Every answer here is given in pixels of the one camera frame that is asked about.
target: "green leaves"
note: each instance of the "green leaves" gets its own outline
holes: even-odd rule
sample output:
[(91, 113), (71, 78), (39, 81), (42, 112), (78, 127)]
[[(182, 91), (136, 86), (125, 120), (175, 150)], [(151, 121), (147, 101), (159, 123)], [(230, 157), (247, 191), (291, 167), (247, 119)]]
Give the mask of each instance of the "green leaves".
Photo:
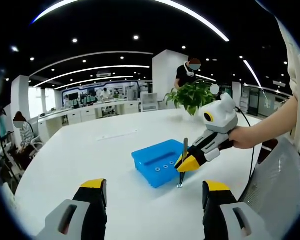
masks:
[(215, 96), (210, 92), (210, 88), (203, 82), (197, 81), (193, 84), (186, 84), (178, 91), (171, 89), (164, 97), (165, 103), (172, 101), (175, 108), (183, 105), (190, 115), (195, 115), (197, 109), (210, 104), (215, 100)]

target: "blue plastic tray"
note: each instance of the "blue plastic tray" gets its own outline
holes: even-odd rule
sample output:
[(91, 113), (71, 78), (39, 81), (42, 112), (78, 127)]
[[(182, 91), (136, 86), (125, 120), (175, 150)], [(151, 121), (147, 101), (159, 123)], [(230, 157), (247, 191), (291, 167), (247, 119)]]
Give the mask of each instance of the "blue plastic tray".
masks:
[(168, 140), (132, 153), (135, 168), (149, 184), (158, 188), (179, 176), (175, 164), (183, 152), (184, 145)]

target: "human hand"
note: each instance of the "human hand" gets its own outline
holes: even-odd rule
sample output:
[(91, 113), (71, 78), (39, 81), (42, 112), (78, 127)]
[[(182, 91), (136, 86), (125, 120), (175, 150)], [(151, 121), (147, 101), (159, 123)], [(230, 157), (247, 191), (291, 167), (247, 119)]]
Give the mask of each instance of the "human hand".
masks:
[(229, 133), (229, 141), (233, 141), (233, 146), (237, 149), (251, 149), (258, 145), (252, 127), (237, 126)]

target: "white column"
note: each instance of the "white column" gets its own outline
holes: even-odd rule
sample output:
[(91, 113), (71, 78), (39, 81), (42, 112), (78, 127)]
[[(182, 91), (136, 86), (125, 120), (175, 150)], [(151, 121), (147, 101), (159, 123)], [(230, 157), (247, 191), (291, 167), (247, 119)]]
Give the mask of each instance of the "white column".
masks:
[(187, 61), (187, 55), (170, 50), (165, 50), (152, 59), (153, 93), (158, 94), (159, 101), (174, 88), (177, 69)]
[(46, 103), (46, 89), (41, 88), (41, 102), (42, 102), (42, 110), (46, 114), (47, 111), (47, 103)]
[(240, 82), (232, 82), (232, 98), (235, 101), (235, 105), (240, 108), (242, 93), (242, 85)]
[[(16, 113), (20, 111), (22, 115), (30, 120), (29, 111), (29, 77), (18, 76), (11, 84), (11, 120), (14, 121)], [(15, 143), (20, 147), (20, 129), (13, 125)]]

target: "headphones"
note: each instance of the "headphones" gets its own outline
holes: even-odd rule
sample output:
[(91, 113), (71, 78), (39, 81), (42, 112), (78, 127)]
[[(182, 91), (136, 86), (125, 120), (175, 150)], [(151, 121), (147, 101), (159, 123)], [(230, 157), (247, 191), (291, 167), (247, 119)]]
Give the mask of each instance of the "headphones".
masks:
[(189, 77), (192, 77), (192, 78), (193, 78), (193, 77), (195, 76), (195, 73), (188, 70), (188, 68), (187, 68), (187, 66), (186, 66), (186, 63), (187, 63), (187, 61), (184, 63), (184, 68), (185, 68), (185, 70), (186, 70), (186, 74), (187, 74)]

